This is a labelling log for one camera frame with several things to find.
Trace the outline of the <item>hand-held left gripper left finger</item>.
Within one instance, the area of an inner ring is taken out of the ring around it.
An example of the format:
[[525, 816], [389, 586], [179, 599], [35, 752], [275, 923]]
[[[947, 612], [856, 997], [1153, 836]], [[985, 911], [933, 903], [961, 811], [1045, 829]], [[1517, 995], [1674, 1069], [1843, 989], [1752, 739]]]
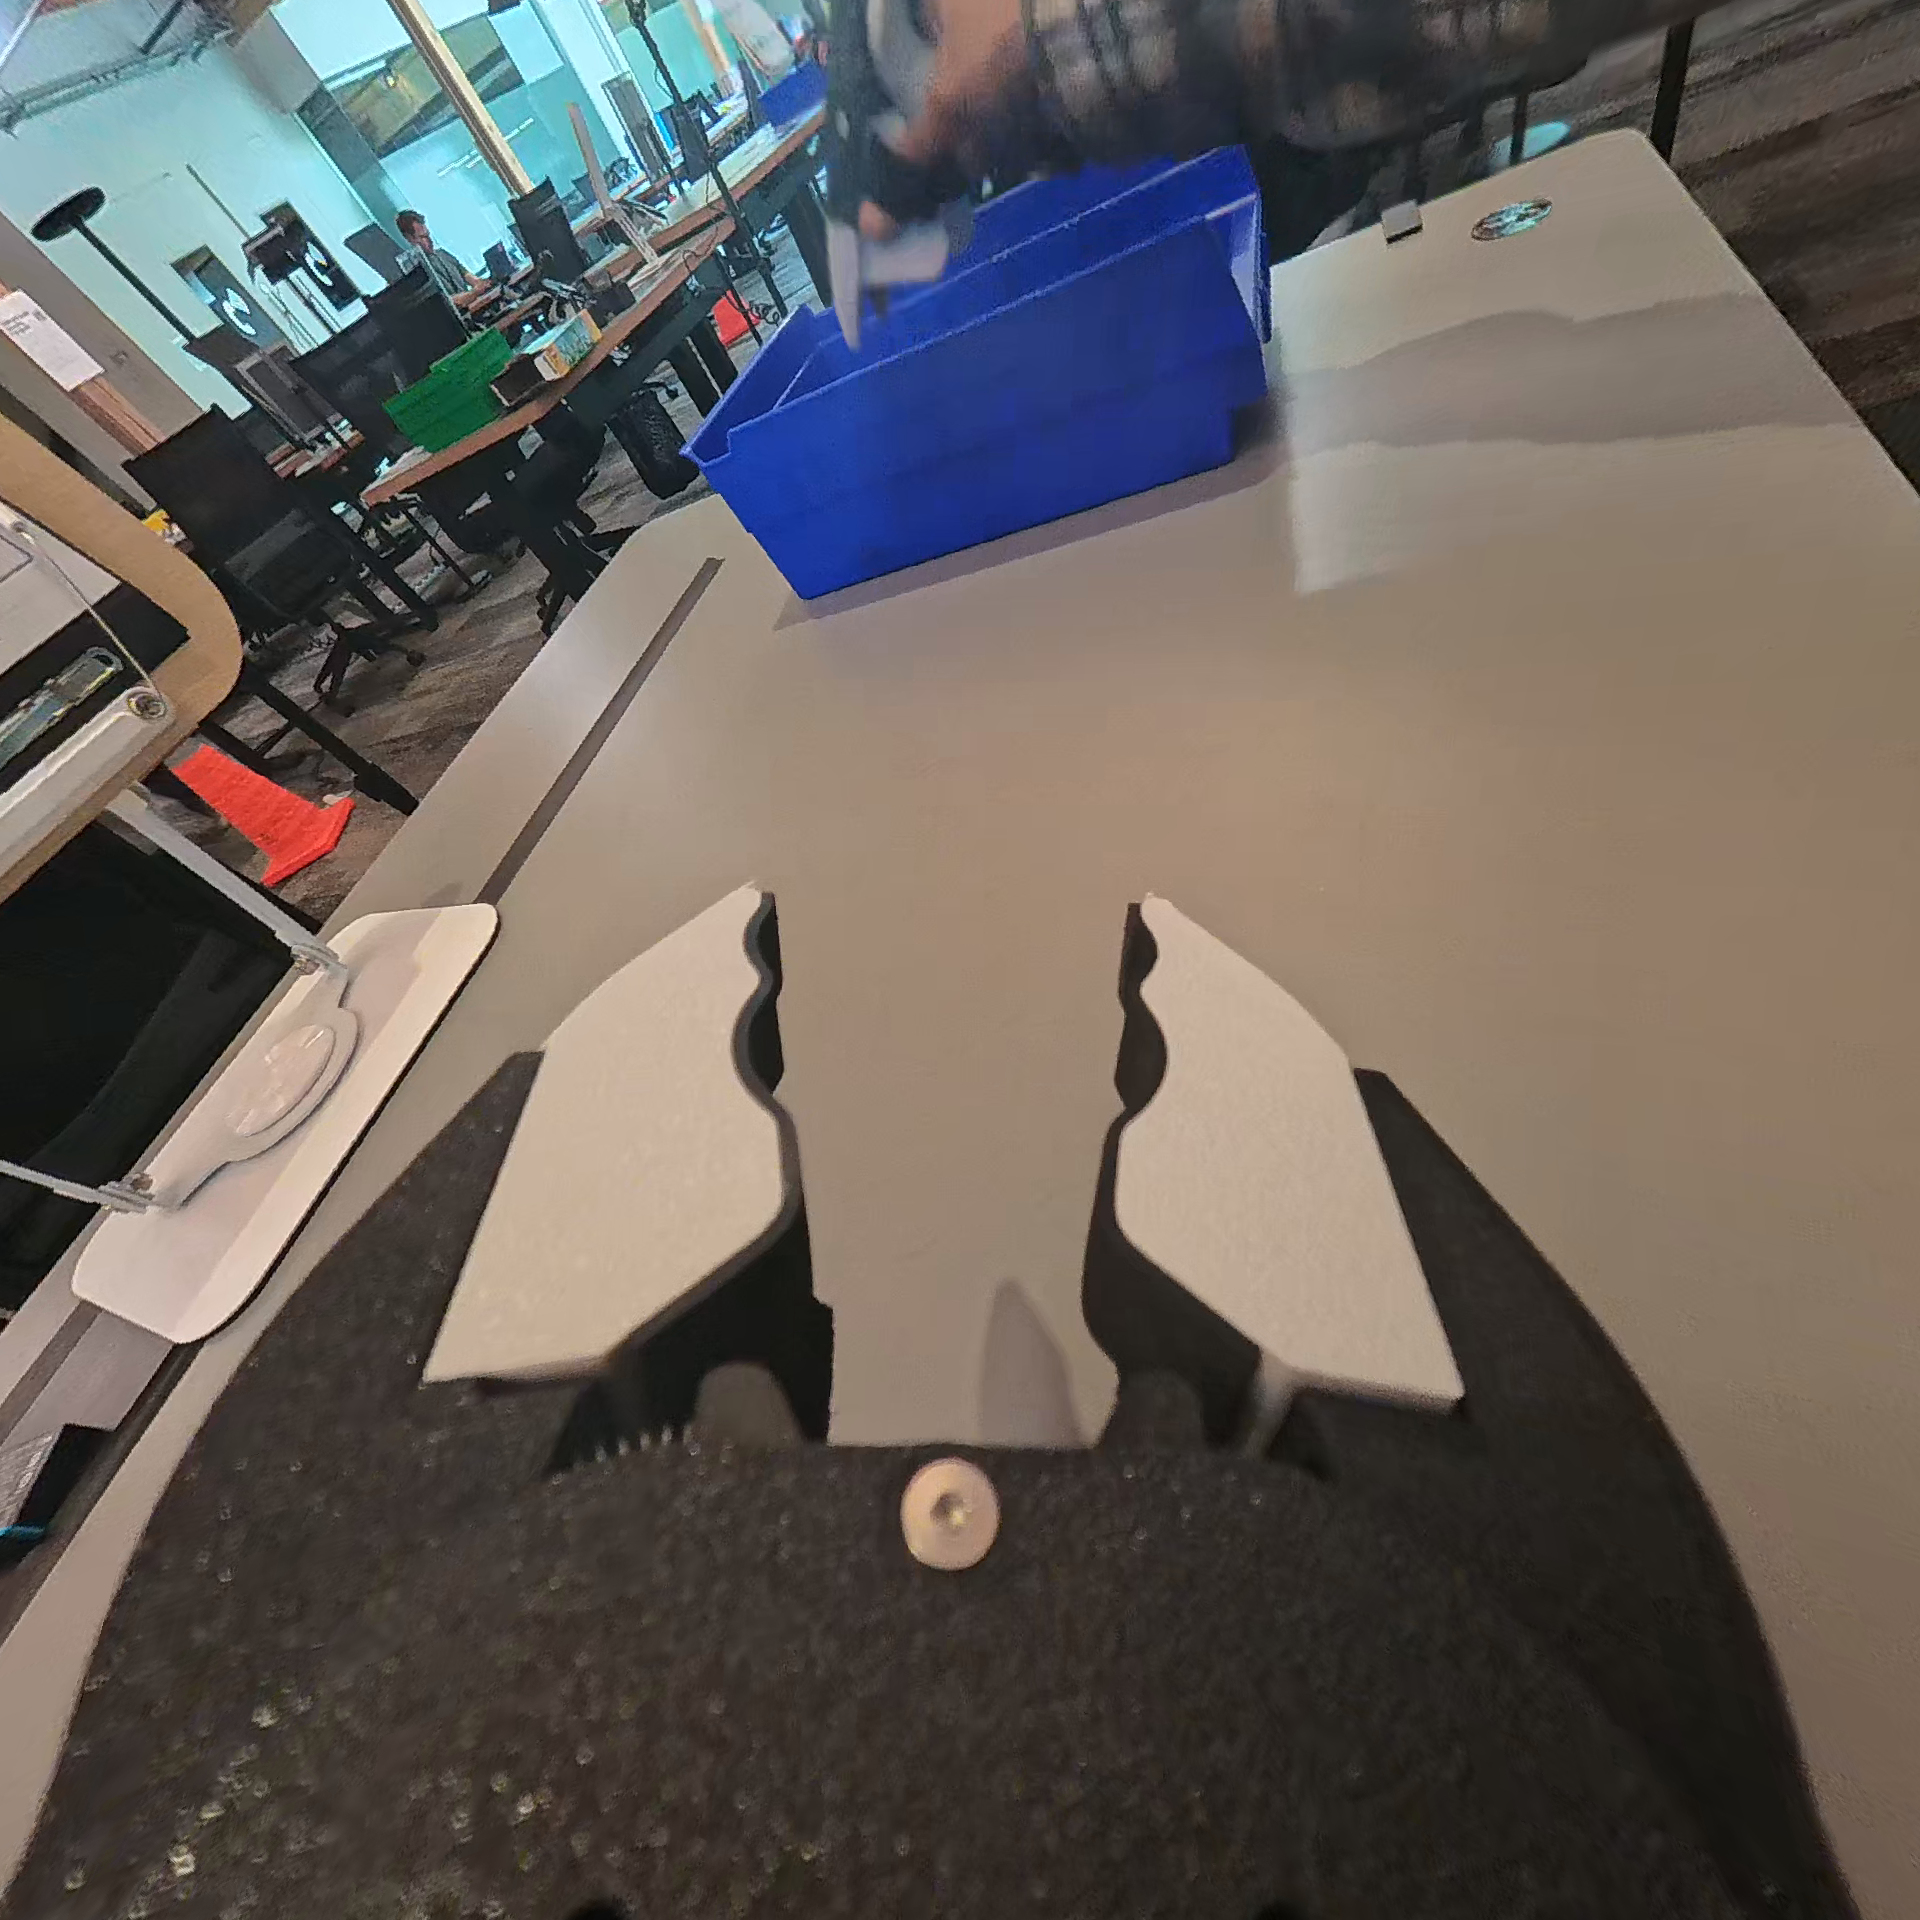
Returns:
[[824, 1443], [832, 1309], [780, 1102], [777, 901], [746, 883], [547, 1037], [425, 1384], [560, 1388], [565, 1445], [655, 1445], [720, 1412]]

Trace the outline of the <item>person's right hand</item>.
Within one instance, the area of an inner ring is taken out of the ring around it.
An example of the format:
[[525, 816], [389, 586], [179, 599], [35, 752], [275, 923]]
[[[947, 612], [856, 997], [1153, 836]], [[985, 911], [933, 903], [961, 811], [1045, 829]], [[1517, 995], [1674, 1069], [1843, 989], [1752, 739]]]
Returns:
[[1045, 146], [1021, 3], [927, 5], [933, 66], [924, 102], [891, 136], [916, 164], [1008, 173]]

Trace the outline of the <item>small cardboard box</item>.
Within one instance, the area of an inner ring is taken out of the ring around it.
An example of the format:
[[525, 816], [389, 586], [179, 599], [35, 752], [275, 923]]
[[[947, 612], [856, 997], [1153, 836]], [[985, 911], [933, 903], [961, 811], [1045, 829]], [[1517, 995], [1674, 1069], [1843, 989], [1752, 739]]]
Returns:
[[589, 311], [577, 311], [555, 326], [528, 338], [499, 370], [488, 390], [504, 412], [568, 382], [599, 346], [601, 326]]

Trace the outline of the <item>long wooden desk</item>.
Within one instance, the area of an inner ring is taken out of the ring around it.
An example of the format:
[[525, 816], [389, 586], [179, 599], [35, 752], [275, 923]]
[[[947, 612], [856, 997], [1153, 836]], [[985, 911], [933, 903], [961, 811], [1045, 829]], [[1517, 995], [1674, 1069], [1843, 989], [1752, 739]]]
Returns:
[[641, 240], [613, 236], [613, 248], [586, 266], [584, 276], [545, 278], [607, 298], [631, 292], [616, 323], [634, 320], [651, 355], [643, 373], [671, 368], [690, 407], [706, 416], [736, 376], [736, 355], [720, 346], [714, 307], [724, 292], [771, 311], [771, 336], [793, 307], [829, 304], [825, 231], [825, 107], [793, 127], [753, 133], [717, 163], [717, 180], [673, 195]]
[[709, 386], [696, 405], [712, 410], [723, 390], [696, 336], [723, 294], [720, 246], [730, 234], [731, 223], [720, 223], [628, 278], [626, 302], [604, 320], [593, 304], [578, 304], [528, 341], [488, 386], [489, 419], [439, 446], [416, 440], [362, 492], [362, 504], [434, 507], [439, 492], [473, 493], [541, 562], [547, 620], [559, 620], [634, 538], [628, 523], [607, 526], [586, 504], [608, 447], [626, 454], [659, 500], [687, 493], [700, 478], [663, 386], [688, 358]]

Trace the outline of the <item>silver light bar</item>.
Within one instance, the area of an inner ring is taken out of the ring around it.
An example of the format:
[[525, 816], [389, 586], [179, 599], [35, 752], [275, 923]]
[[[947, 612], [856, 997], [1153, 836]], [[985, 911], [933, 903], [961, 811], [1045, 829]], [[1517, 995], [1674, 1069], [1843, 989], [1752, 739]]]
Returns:
[[127, 719], [152, 730], [172, 718], [173, 707], [133, 656], [90, 644], [5, 711], [3, 786], [24, 784], [99, 725]]

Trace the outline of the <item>orange traffic cone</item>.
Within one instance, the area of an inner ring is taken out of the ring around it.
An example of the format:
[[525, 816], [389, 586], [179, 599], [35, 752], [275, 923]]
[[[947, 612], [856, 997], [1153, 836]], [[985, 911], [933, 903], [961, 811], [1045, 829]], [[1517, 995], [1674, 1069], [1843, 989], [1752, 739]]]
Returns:
[[306, 800], [240, 758], [200, 744], [172, 765], [173, 778], [263, 855], [260, 885], [283, 883], [329, 856], [353, 820], [355, 798]]

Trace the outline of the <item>black office chair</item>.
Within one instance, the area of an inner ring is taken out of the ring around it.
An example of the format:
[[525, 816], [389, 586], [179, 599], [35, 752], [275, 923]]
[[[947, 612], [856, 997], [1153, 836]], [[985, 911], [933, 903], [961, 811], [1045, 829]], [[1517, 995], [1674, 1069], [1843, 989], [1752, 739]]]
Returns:
[[560, 403], [535, 423], [530, 444], [504, 438], [444, 474], [449, 488], [461, 496], [465, 519], [480, 519], [476, 535], [484, 547], [515, 538], [545, 566], [537, 592], [545, 638], [628, 538], [599, 527], [586, 510], [607, 446], [604, 423]]
[[328, 640], [314, 691], [351, 712], [357, 663], [425, 663], [412, 636], [439, 616], [319, 492], [280, 476], [225, 414], [204, 414], [133, 452], [129, 480], [183, 535], [187, 557], [223, 590], [242, 640], [303, 629]]

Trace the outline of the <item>black floor lamp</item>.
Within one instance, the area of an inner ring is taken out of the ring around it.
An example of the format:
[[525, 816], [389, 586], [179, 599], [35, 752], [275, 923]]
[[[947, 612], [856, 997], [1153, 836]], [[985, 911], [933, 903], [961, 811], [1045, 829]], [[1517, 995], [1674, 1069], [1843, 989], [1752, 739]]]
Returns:
[[100, 368], [91, 389], [127, 424], [123, 440], [165, 438], [207, 412], [185, 351], [197, 324], [105, 231], [99, 186], [67, 192], [32, 222], [40, 262], [56, 280], [43, 304]]

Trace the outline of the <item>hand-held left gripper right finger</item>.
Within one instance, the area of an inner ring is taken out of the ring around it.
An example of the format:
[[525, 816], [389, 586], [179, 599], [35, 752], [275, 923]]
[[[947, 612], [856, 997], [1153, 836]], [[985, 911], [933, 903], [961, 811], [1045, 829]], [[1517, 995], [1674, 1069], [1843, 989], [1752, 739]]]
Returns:
[[1081, 1282], [1112, 1428], [1263, 1453], [1308, 1394], [1453, 1415], [1461, 1366], [1349, 1052], [1164, 896], [1128, 908], [1119, 998]]

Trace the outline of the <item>small black battery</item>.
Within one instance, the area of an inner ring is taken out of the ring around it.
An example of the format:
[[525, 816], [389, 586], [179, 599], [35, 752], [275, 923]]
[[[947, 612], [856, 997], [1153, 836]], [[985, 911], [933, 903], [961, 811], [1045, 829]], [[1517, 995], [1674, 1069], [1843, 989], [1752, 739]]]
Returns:
[[61, 1431], [53, 1428], [32, 1437], [16, 1436], [3, 1446], [3, 1567], [15, 1567], [53, 1524], [61, 1445]]

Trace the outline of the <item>person's right forearm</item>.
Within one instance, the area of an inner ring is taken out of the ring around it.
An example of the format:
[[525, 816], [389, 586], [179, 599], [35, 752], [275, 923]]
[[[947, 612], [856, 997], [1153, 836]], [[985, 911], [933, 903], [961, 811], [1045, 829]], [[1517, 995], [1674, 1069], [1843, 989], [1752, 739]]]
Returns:
[[1549, 85], [1683, 3], [1039, 3], [1024, 52], [1047, 133], [1081, 159], [1279, 136], [1357, 151]]

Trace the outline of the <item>stack of green bins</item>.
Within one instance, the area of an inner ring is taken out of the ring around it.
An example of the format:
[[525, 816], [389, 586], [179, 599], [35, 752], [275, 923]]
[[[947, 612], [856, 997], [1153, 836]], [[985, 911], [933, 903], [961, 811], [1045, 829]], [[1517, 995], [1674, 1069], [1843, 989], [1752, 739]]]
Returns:
[[419, 382], [385, 398], [381, 412], [413, 447], [444, 452], [511, 412], [493, 384], [512, 358], [511, 336], [488, 326], [433, 364]]

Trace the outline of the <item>white tablet stand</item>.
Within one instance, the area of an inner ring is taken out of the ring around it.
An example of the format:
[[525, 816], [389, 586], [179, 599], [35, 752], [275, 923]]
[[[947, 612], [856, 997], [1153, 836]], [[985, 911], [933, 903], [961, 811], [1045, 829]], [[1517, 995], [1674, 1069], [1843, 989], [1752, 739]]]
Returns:
[[8, 1179], [104, 1213], [71, 1275], [79, 1301], [180, 1349], [253, 1301], [493, 947], [499, 911], [425, 906], [321, 935], [137, 794], [108, 811], [247, 911], [296, 966], [143, 1171], [79, 1184], [3, 1162]]

